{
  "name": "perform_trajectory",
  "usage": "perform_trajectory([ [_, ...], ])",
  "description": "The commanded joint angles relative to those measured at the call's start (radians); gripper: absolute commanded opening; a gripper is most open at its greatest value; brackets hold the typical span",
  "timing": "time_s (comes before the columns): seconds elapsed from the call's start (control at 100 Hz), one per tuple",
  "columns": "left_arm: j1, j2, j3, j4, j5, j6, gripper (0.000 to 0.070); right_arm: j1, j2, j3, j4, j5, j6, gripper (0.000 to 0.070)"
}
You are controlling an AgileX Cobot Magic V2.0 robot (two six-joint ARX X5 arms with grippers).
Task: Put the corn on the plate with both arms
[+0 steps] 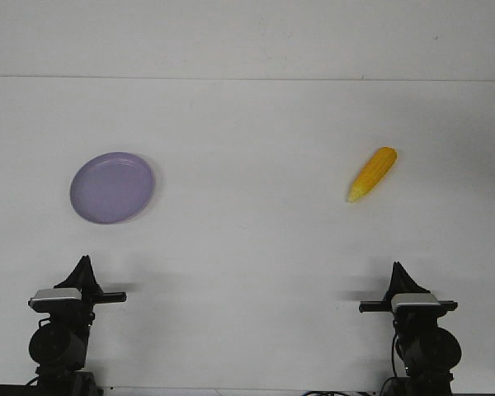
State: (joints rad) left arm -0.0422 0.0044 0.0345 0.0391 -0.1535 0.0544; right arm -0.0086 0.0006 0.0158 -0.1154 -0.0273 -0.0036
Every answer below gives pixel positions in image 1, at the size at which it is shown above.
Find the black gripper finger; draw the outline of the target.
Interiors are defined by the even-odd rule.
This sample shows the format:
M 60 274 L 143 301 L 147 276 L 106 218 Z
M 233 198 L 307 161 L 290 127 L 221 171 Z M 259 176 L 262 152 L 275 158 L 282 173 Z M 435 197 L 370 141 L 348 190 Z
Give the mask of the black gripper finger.
M 430 294 L 431 291 L 421 287 L 405 270 L 400 262 L 395 262 L 395 283 L 396 294 Z
M 383 301 L 390 302 L 397 291 L 397 262 L 392 265 L 392 273 L 389 281 L 389 287 L 384 294 Z
M 78 264 L 74 267 L 72 272 L 68 275 L 68 277 L 59 282 L 54 286 L 55 289 L 62 288 L 74 288 L 77 290 L 81 290 L 83 288 L 83 269 L 87 263 L 87 257 L 82 256 L 79 260 Z
M 97 283 L 91 258 L 86 255 L 86 290 L 89 294 L 102 294 L 103 290 Z

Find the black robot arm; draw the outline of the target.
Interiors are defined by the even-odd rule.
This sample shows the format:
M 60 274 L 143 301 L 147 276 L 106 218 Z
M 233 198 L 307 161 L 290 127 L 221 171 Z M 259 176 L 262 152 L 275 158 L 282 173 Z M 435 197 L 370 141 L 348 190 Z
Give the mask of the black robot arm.
M 36 377 L 25 385 L 29 395 L 103 395 L 95 375 L 86 365 L 91 327 L 99 304 L 127 300 L 125 292 L 105 292 L 97 283 L 91 258 L 80 258 L 68 277 L 49 289 L 40 289 L 28 300 L 39 321 L 28 346 L 38 364 Z
M 394 262 L 383 299 L 361 301 L 361 313 L 393 316 L 391 356 L 398 356 L 405 375 L 396 371 L 382 385 L 380 395 L 451 395 L 451 370 L 461 360 L 457 338 L 441 328 L 438 319 L 458 308 L 454 300 L 438 300 Z

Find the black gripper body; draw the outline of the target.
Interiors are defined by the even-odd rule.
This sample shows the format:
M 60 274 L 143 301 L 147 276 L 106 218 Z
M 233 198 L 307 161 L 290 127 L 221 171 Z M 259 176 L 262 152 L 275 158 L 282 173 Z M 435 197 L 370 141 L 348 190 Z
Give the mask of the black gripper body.
M 125 292 L 111 292 L 93 295 L 84 295 L 82 293 L 81 302 L 67 303 L 61 309 L 44 314 L 50 314 L 50 317 L 53 320 L 66 323 L 68 326 L 88 326 L 92 324 L 95 318 L 93 308 L 96 304 L 123 303 L 126 300 L 127 294 Z
M 447 313 L 455 311 L 458 303 L 453 300 L 439 300 L 437 303 L 429 304 L 405 304 L 396 306 L 386 301 L 361 301 L 359 311 L 367 312 L 389 312 L 393 315 L 393 324 L 396 330 L 423 330 L 437 328 L 438 319 Z

